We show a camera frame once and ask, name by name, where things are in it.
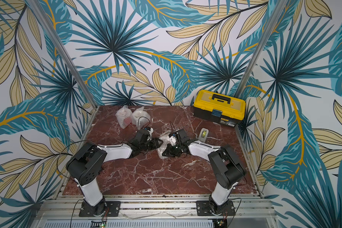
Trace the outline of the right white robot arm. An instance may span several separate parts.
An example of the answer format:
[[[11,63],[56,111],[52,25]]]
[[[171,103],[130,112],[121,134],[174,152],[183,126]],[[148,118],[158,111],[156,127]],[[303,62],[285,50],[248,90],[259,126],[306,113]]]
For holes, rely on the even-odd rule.
[[[212,206],[224,206],[232,190],[245,178],[247,173],[239,156],[229,146],[214,146],[197,139],[191,139],[181,129],[165,137],[166,149],[164,157],[181,157],[182,154],[197,156],[210,162],[215,178],[216,187],[210,196]]]

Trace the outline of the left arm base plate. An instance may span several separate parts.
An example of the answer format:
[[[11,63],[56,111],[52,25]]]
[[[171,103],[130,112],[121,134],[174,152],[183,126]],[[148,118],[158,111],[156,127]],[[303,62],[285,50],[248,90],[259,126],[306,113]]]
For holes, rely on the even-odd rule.
[[[79,217],[118,217],[120,206],[120,201],[105,201],[105,199],[102,199],[95,206],[83,201]]]

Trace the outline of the clear bubble wrap sheet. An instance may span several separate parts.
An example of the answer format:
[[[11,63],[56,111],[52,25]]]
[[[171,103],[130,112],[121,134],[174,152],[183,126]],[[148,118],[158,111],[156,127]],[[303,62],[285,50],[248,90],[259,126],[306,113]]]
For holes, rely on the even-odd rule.
[[[174,133],[162,135],[159,139],[162,140],[162,144],[157,149],[158,156],[161,159],[176,157],[176,155],[178,154],[176,149],[177,139]]]
[[[147,127],[151,122],[151,116],[144,110],[144,107],[136,109],[132,115],[132,123],[138,130],[143,127]]]
[[[117,121],[122,129],[125,129],[132,123],[132,114],[127,105],[124,105],[116,112]]]

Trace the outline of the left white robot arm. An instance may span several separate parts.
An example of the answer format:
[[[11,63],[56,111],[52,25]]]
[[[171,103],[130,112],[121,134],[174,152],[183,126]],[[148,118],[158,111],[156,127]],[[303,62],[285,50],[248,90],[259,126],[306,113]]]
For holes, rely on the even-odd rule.
[[[97,182],[103,163],[134,158],[140,153],[160,148],[163,140],[152,137],[152,133],[152,128],[145,127],[138,130],[132,140],[118,145],[100,145],[87,141],[67,162],[66,170],[79,185],[89,206],[97,206],[104,198]]]

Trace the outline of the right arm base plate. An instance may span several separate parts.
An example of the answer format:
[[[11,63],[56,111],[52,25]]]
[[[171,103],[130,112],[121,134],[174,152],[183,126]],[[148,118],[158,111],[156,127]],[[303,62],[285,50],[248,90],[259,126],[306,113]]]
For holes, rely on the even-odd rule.
[[[221,205],[217,205],[212,200],[196,201],[196,210],[198,216],[234,216],[236,208],[232,201],[227,200]]]

